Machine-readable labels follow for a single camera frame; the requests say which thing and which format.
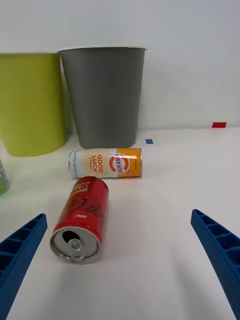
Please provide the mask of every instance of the can opening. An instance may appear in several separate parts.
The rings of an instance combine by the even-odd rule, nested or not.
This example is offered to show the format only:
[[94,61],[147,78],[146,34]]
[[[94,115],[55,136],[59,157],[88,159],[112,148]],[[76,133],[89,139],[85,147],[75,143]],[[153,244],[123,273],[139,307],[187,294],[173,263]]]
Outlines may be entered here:
[[78,239],[78,240],[80,240],[79,235],[76,234],[76,233],[73,232],[73,231],[70,231],[70,230],[63,232],[62,237],[63,237],[63,240],[64,240],[66,243],[69,243],[69,241],[72,240],[72,239]]

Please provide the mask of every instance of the tabletop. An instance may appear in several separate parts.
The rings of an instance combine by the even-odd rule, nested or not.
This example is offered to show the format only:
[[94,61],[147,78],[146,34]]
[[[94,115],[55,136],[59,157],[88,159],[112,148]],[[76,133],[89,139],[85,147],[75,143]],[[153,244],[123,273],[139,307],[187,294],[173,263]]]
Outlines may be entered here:
[[199,209],[240,236],[240,128],[139,131],[135,146],[142,177],[105,179],[100,258],[73,265],[49,242],[75,183],[68,156],[77,136],[28,158],[9,156],[0,142],[10,181],[0,197],[0,241],[40,213],[48,222],[7,320],[235,319],[190,220]]

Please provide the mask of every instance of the orange and white can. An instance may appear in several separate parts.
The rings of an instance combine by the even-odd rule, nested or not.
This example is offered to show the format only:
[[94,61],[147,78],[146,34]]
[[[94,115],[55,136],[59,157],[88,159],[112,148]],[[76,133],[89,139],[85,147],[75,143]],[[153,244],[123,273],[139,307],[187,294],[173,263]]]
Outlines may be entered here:
[[68,169],[75,179],[139,177],[142,175],[140,148],[87,149],[72,151]]

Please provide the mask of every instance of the drink can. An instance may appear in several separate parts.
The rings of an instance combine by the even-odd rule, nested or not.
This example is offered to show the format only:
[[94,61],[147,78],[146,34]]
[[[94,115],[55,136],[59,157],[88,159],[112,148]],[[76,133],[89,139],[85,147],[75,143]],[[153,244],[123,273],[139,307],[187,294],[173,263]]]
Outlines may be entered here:
[[94,176],[75,183],[51,236],[56,256],[72,264],[86,264],[98,256],[108,197],[108,186]]
[[4,170],[2,161],[0,160],[0,195],[3,195],[9,188],[9,181]]
[[88,149],[72,151],[68,159],[72,178],[138,177],[142,175],[142,149]]

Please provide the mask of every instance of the white wall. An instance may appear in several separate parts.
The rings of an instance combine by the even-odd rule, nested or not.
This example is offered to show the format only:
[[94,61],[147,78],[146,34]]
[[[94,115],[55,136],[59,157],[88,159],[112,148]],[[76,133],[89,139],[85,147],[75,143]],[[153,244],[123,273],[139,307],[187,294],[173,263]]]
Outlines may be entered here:
[[240,125],[239,0],[1,0],[0,52],[143,45],[139,127]]

